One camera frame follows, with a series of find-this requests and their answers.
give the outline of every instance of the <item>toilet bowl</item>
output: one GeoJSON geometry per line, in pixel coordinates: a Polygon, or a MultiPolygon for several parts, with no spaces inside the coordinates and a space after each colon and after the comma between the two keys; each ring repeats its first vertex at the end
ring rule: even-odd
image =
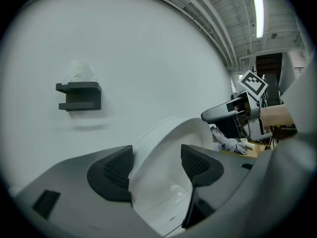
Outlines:
{"type": "Polygon", "coordinates": [[[181,145],[212,149],[212,133],[199,118],[164,120],[133,146],[129,175],[133,209],[161,236],[180,233],[192,184],[181,164],[181,145]]]}

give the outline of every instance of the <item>ceiling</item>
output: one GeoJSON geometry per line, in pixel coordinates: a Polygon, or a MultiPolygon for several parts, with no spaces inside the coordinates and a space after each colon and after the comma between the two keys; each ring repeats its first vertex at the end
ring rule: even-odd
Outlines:
{"type": "Polygon", "coordinates": [[[163,1],[201,30],[232,74],[252,69],[256,56],[305,49],[298,19],[287,0],[264,0],[264,35],[259,39],[252,0],[163,1]]]}

